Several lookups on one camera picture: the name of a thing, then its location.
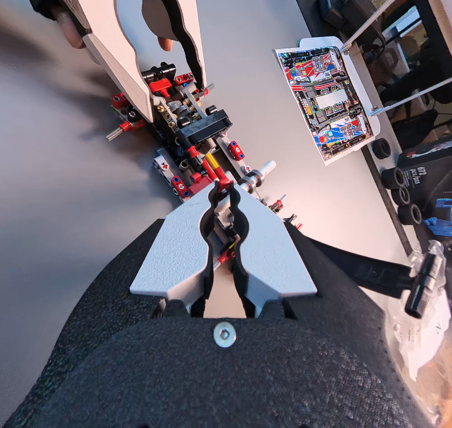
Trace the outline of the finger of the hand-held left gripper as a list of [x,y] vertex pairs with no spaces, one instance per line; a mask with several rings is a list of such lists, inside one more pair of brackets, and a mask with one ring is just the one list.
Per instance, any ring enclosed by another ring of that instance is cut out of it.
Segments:
[[116,0],[77,0],[91,32],[83,40],[126,98],[152,122],[150,89],[137,64],[137,54],[117,16]]
[[206,72],[196,0],[163,0],[174,36],[181,44],[198,89],[206,88]]

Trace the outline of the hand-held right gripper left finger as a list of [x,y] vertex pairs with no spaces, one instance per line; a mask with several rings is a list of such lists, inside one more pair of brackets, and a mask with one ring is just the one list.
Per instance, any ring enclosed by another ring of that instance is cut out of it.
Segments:
[[193,317],[203,317],[213,285],[217,183],[207,185],[166,216],[130,286],[137,295],[180,300]]

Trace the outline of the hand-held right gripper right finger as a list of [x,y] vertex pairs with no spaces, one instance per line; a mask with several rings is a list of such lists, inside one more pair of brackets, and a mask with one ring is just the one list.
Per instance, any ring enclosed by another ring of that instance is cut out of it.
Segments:
[[245,189],[230,185],[235,244],[234,284],[247,318],[268,301],[315,295],[317,288],[282,219]]

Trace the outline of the red lego seat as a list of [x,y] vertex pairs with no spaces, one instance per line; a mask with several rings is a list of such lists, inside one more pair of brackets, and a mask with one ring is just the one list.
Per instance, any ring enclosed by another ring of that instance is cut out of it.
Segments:
[[231,182],[234,182],[233,180],[230,180],[229,178],[224,179],[218,179],[212,180],[210,177],[205,176],[203,177],[199,182],[194,182],[191,186],[188,188],[188,192],[190,193],[189,197],[193,197],[197,193],[201,192],[204,188],[209,186],[211,183],[218,183],[218,200],[221,200],[226,197],[229,191],[229,184]]

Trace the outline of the lego car chassis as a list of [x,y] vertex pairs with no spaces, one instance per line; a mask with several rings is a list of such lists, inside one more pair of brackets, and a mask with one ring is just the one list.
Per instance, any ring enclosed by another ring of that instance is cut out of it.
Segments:
[[[176,75],[175,66],[163,62],[160,67],[143,72],[142,76],[154,97],[154,121],[145,120],[124,93],[115,94],[111,97],[112,108],[122,124],[106,136],[108,141],[126,131],[148,129],[161,145],[153,161],[154,167],[182,203],[190,199],[189,186],[205,176],[212,180],[241,177],[237,185],[249,194],[264,183],[275,168],[275,162],[267,163],[261,170],[250,170],[244,165],[245,156],[240,147],[236,142],[227,141],[226,133],[231,126],[228,115],[215,106],[202,109],[201,99],[208,89],[195,89],[192,73]],[[233,226],[229,191],[225,198],[218,200],[218,188],[217,183],[214,229],[225,242],[223,254],[217,261],[220,264],[234,256],[239,235]],[[267,208],[277,212],[282,207],[278,200]]]

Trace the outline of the black lego set box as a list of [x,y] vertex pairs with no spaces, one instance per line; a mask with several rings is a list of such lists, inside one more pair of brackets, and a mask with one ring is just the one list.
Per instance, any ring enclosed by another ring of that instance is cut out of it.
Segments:
[[452,136],[404,150],[397,165],[425,225],[435,236],[451,238]]

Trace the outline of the person's left hand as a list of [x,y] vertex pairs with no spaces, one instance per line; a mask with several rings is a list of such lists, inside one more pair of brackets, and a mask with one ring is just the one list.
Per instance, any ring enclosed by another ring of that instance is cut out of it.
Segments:
[[[50,8],[50,11],[55,21],[59,24],[60,28],[62,29],[66,37],[66,40],[69,42],[71,47],[75,49],[86,48],[86,44],[84,43],[82,36],[79,34],[69,12],[67,12],[66,10],[59,6]],[[158,37],[158,43],[164,51],[170,52],[172,50],[173,47],[172,40],[163,37]]]

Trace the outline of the black power adapter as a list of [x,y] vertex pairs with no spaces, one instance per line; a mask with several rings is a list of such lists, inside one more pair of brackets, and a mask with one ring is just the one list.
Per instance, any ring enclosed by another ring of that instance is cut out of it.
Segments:
[[318,0],[321,18],[343,32],[352,30],[352,0]]

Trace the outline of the holographic sticker sheet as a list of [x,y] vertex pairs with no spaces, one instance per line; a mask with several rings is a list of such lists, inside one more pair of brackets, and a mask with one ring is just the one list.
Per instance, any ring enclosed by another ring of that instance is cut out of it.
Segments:
[[286,82],[325,166],[375,139],[365,103],[336,45],[274,50]]

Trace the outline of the white labelled clear plastic bag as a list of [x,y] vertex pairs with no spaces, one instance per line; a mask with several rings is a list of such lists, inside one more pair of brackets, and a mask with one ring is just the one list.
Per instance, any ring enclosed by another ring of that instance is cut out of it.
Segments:
[[425,254],[415,250],[410,256],[410,276],[414,279],[426,254],[439,254],[443,264],[433,295],[421,319],[406,314],[404,307],[410,290],[404,290],[401,298],[387,305],[387,335],[397,366],[413,383],[421,380],[428,365],[436,361],[440,353],[451,352],[451,298],[446,277],[447,260],[444,245],[437,240],[428,242]]

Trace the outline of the metal rod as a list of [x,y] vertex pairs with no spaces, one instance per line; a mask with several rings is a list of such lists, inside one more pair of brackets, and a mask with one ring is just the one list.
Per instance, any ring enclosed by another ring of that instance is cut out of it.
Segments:
[[365,33],[370,28],[375,28],[377,32],[381,30],[381,21],[385,17],[385,13],[392,7],[394,7],[398,2],[402,0],[374,0],[376,1],[376,9],[369,18],[365,19],[364,23],[357,28],[357,30],[347,39],[347,41],[342,45],[340,51],[346,56],[349,54],[350,48],[353,43]]
[[387,111],[389,111],[389,110],[395,109],[395,108],[397,108],[397,107],[400,106],[400,105],[403,105],[403,104],[405,104],[405,103],[407,103],[407,102],[410,102],[410,101],[413,100],[413,99],[419,98],[419,97],[421,97],[422,95],[425,95],[425,94],[427,94],[427,93],[429,93],[429,92],[432,92],[432,91],[434,91],[434,90],[436,90],[436,89],[438,89],[438,88],[440,88],[440,87],[442,87],[442,86],[448,85],[448,84],[450,84],[451,82],[452,82],[452,78],[450,77],[450,78],[445,79],[444,81],[442,81],[442,82],[440,82],[440,83],[438,83],[438,84],[436,84],[436,85],[430,86],[430,87],[428,87],[428,88],[422,90],[421,92],[413,93],[413,94],[410,95],[409,97],[406,97],[406,98],[404,98],[404,99],[402,99],[402,100],[400,100],[400,101],[398,101],[398,102],[396,102],[396,103],[393,103],[393,104],[391,104],[391,105],[388,105],[388,106],[386,106],[386,107],[382,107],[382,108],[372,108],[370,111],[366,112],[366,115],[367,115],[368,117],[373,117],[373,116],[380,115],[381,113],[384,113],[384,112],[387,112]]

